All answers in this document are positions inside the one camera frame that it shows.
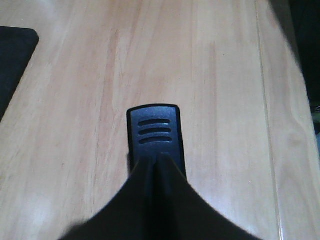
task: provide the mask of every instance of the floor plank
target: floor plank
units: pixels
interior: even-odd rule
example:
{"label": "floor plank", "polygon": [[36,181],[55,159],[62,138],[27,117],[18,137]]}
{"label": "floor plank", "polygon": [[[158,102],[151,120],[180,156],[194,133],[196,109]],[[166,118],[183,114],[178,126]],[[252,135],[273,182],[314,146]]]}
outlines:
{"label": "floor plank", "polygon": [[320,239],[320,168],[303,76],[273,8],[293,36],[287,2],[257,1],[270,145],[282,238]]}
{"label": "floor plank", "polygon": [[[254,0],[2,1],[0,24],[33,28],[40,42],[0,125],[0,239],[57,239],[98,212],[128,177],[126,110],[151,103],[180,106],[199,194],[250,233],[279,239],[275,154],[293,153],[289,142],[274,147],[278,95],[265,69],[271,57],[294,61],[270,50],[264,59],[262,28],[277,23],[258,26],[256,10]],[[300,93],[291,68],[287,91]],[[303,94],[296,115],[307,111]],[[298,120],[314,167],[310,118]],[[318,184],[316,170],[301,169]],[[319,192],[305,189],[316,210],[309,197]]]}

